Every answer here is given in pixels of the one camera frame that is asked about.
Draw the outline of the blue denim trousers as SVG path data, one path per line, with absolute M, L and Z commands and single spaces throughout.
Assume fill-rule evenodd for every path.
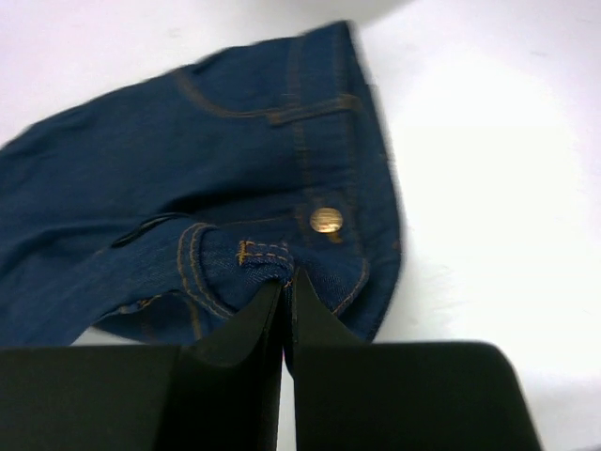
M 48 117 L 1 151 L 1 342 L 191 343 L 307 271 L 376 335 L 401 266 L 351 25 L 231 47 Z

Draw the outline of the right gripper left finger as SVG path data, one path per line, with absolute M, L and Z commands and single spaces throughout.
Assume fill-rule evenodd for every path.
M 190 346 L 1 352 L 5 450 L 273 449 L 279 286 Z

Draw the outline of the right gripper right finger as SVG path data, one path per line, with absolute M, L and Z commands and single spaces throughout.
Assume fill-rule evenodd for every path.
M 291 302 L 300 450 L 537 450 L 516 372 L 473 341 L 368 344 L 318 299 L 305 271 Z

